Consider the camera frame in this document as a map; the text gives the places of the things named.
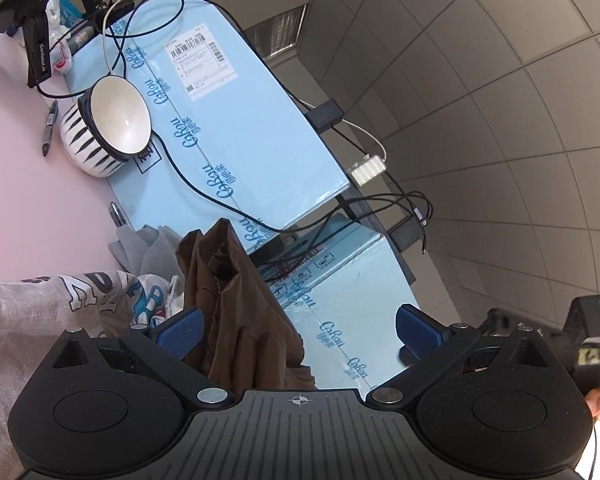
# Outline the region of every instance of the cable plug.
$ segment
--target cable plug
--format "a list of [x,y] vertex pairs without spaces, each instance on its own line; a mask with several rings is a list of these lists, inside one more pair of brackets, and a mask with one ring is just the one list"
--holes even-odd
[[385,171],[386,164],[378,155],[365,155],[365,158],[361,162],[356,162],[347,173],[349,173],[356,185],[361,187]]

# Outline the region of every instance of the black and white bowl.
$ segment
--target black and white bowl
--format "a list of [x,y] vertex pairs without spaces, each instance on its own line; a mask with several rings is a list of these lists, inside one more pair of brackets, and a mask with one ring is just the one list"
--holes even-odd
[[104,76],[67,110],[60,135],[81,170],[109,176],[149,144],[149,108],[129,81]]

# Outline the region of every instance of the black robotic device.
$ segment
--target black robotic device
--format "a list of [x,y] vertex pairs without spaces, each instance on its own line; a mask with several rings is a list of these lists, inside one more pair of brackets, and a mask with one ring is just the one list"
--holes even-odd
[[22,479],[579,478],[591,416],[538,330],[484,336],[411,305],[405,326],[418,361],[365,400],[238,400],[138,330],[65,332],[8,421]]

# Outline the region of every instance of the silver screw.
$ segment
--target silver screw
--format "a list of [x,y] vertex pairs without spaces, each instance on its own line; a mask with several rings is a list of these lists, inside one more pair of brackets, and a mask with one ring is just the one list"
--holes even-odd
[[229,397],[229,394],[222,388],[205,388],[198,392],[198,400],[206,404],[218,404]]
[[381,404],[395,404],[402,400],[402,392],[395,388],[378,388],[371,395],[376,402]]

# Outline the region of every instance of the pink table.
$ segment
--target pink table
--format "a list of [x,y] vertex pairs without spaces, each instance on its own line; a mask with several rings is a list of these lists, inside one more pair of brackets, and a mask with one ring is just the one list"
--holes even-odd
[[[119,269],[107,248],[116,240],[109,184],[70,162],[57,124],[42,157],[48,104],[26,74],[23,48],[0,34],[0,282]],[[59,75],[43,87],[67,93]],[[70,104],[60,101],[61,117]]]

